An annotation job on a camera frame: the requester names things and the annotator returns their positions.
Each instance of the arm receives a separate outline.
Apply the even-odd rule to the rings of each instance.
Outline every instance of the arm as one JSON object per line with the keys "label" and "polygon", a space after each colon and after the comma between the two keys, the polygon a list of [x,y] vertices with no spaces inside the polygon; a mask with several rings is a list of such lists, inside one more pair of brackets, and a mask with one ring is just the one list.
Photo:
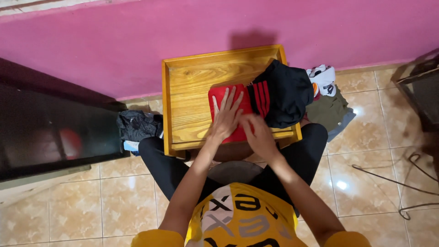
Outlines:
{"label": "arm", "polygon": [[215,116],[212,133],[207,137],[197,158],[177,186],[159,229],[174,231],[183,239],[186,238],[187,227],[200,198],[213,157],[221,142],[236,129],[242,114],[242,109],[238,110],[238,107],[244,94],[241,93],[232,106],[235,90],[236,87],[233,87],[230,97],[228,97],[229,90],[226,90],[220,109],[215,96],[213,97]]}
{"label": "arm", "polygon": [[344,231],[343,225],[332,210],[288,165],[277,149],[265,121],[256,115],[245,115],[241,117],[240,123],[244,127],[251,148],[273,169],[319,245],[324,246],[329,237],[336,232]]}

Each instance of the yellow t-shirt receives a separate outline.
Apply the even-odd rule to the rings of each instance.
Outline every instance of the yellow t-shirt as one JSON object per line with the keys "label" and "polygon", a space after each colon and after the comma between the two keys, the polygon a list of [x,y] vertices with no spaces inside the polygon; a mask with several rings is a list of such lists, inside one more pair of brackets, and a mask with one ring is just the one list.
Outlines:
{"label": "yellow t-shirt", "polygon": [[[306,247],[296,236],[293,207],[250,185],[232,183],[214,191],[194,209],[186,240],[176,232],[137,234],[131,247]],[[357,232],[338,232],[325,247],[370,247]]]}

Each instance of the red stripe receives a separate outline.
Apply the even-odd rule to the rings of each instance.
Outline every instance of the red stripe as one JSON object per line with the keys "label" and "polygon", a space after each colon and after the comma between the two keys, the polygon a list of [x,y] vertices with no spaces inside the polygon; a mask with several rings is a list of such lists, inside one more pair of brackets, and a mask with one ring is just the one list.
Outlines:
{"label": "red stripe", "polygon": [[262,83],[258,83],[258,87],[259,87],[259,96],[261,97],[261,108],[262,111],[264,112],[263,114],[263,118],[265,118],[265,116],[267,116],[267,112],[265,110],[265,97],[264,97],[264,93],[263,93],[263,89],[262,89]]}
{"label": "red stripe", "polygon": [[254,84],[253,88],[255,89],[255,101],[256,101],[256,106],[258,107],[258,111],[259,111],[259,115],[264,114],[264,112],[261,109],[261,103],[259,102],[259,93],[258,93],[258,87]]}
{"label": "red stripe", "polygon": [[270,94],[268,93],[268,86],[267,86],[267,81],[265,80],[264,82],[262,82],[264,85],[264,92],[265,92],[265,99],[267,101],[267,103],[265,104],[265,111],[268,114],[268,111],[270,111]]}

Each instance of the person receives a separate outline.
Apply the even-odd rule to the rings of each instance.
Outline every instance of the person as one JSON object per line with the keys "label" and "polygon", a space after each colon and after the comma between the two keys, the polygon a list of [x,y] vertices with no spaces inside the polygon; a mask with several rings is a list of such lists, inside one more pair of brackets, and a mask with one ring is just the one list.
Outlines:
{"label": "person", "polygon": [[[233,104],[234,93],[235,87],[230,96],[227,90],[220,107],[213,98],[211,133],[190,167],[165,156],[162,139],[140,142],[139,153],[170,202],[159,228],[138,233],[131,246],[305,247],[295,233],[300,213],[320,246],[369,247],[367,238],[347,232],[309,187],[326,146],[326,129],[306,124],[301,141],[279,150],[265,121],[238,109],[242,93]],[[224,186],[207,174],[219,145],[238,124],[268,165],[248,184]]]}

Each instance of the red folded shirt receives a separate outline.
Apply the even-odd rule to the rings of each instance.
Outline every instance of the red folded shirt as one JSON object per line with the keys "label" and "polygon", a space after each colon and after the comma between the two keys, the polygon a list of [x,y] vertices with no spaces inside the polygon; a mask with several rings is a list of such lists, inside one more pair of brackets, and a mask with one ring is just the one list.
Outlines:
{"label": "red folded shirt", "polygon": [[[244,85],[239,84],[239,85],[235,85],[236,86],[236,92],[235,92],[235,96],[233,97],[233,103],[235,103],[235,101],[238,99],[239,94],[243,91],[244,95],[241,101],[241,104],[239,105],[238,109],[243,109],[244,111],[242,112],[242,114],[251,114],[253,113],[252,110],[252,105],[250,103],[250,97],[248,95],[248,91],[247,88],[244,87]],[[211,88],[209,90],[209,106],[210,106],[210,114],[212,116],[212,122],[213,119],[215,117],[215,111],[213,108],[213,99],[212,96],[215,96],[216,98],[216,102],[218,103],[218,108],[221,107],[221,101],[224,98],[224,94],[226,93],[226,88],[229,88],[229,92],[232,91],[233,85],[231,86],[224,86],[224,87],[215,87],[215,88]],[[227,143],[227,142],[240,142],[240,141],[245,141],[247,140],[247,137],[245,136],[245,132],[244,129],[242,128],[241,125],[238,125],[238,127],[236,128],[236,130],[232,133],[232,135],[230,135],[229,137],[227,137],[222,143]]]}

